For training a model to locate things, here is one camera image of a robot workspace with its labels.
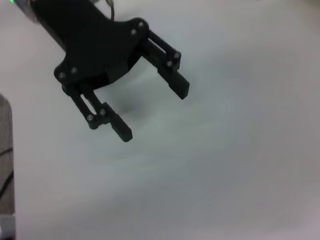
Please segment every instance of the white table surface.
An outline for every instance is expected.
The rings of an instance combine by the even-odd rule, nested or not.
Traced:
[[[182,52],[190,82],[182,101],[142,59],[97,90],[129,143],[89,129],[53,76],[64,52],[0,2],[18,240],[319,239],[320,1],[115,4]]]

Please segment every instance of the screw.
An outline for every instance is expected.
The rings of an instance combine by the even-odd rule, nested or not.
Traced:
[[[166,65],[167,65],[168,67],[172,67],[173,64],[174,64],[174,63],[173,63],[172,61],[168,61],[168,62],[166,63]]]
[[[58,75],[59,79],[65,79],[66,78],[66,74],[64,72],[60,72]]]
[[[91,114],[89,114],[89,115],[86,117],[86,119],[87,119],[88,121],[92,121],[92,120],[94,119],[94,116],[92,116]]]
[[[101,109],[101,110],[100,110],[100,115],[101,115],[101,116],[105,116],[105,115],[106,115],[106,110]]]
[[[76,68],[76,67],[71,68],[72,74],[76,74],[77,72],[78,72],[78,68]]]
[[[174,54],[174,58],[175,58],[175,59],[180,58],[180,56],[181,56],[181,54],[180,54],[179,52],[176,52],[176,53]]]
[[[131,30],[131,35],[134,36],[134,35],[136,35],[136,34],[137,34],[137,30],[132,29],[132,30]]]

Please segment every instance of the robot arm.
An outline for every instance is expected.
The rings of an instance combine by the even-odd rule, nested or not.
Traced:
[[[100,102],[95,89],[120,79],[141,57],[157,68],[181,99],[188,95],[190,84],[178,72],[181,53],[153,33],[145,20],[112,21],[94,6],[96,1],[16,0],[16,4],[29,18],[37,19],[65,50],[65,58],[55,68],[54,76],[89,127],[97,129],[110,123],[120,138],[128,142],[133,137],[131,129],[106,102]],[[94,112],[81,95],[88,99]]]

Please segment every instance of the bolt head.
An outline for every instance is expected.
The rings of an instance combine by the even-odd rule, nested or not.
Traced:
[[[76,67],[71,68],[72,74],[76,74],[77,72],[78,72],[78,68],[76,68]]]
[[[64,72],[60,72],[59,75],[58,75],[58,78],[61,79],[61,80],[65,79],[66,78],[66,74]]]
[[[86,119],[87,119],[88,121],[92,121],[92,120],[94,119],[94,116],[92,116],[91,114],[89,114],[89,115],[86,117]]]
[[[168,66],[168,67],[172,67],[173,66],[173,62],[172,61],[168,61],[167,63],[166,63],[166,65]]]
[[[132,35],[132,36],[137,35],[137,30],[132,29],[132,30],[131,30],[131,35]]]
[[[180,56],[181,56],[181,54],[180,54],[179,52],[176,52],[176,53],[174,54],[174,58],[175,58],[175,59],[180,58]]]
[[[105,115],[106,115],[106,110],[101,109],[101,110],[100,110],[100,115],[101,115],[101,116],[105,116]]]

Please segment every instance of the white surface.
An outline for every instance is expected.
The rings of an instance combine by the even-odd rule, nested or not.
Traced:
[[[106,14],[106,5],[99,5]],[[145,60],[96,91],[133,131],[88,128],[64,52],[0,3],[19,240],[317,240],[320,3],[116,0],[182,52],[181,101]]]

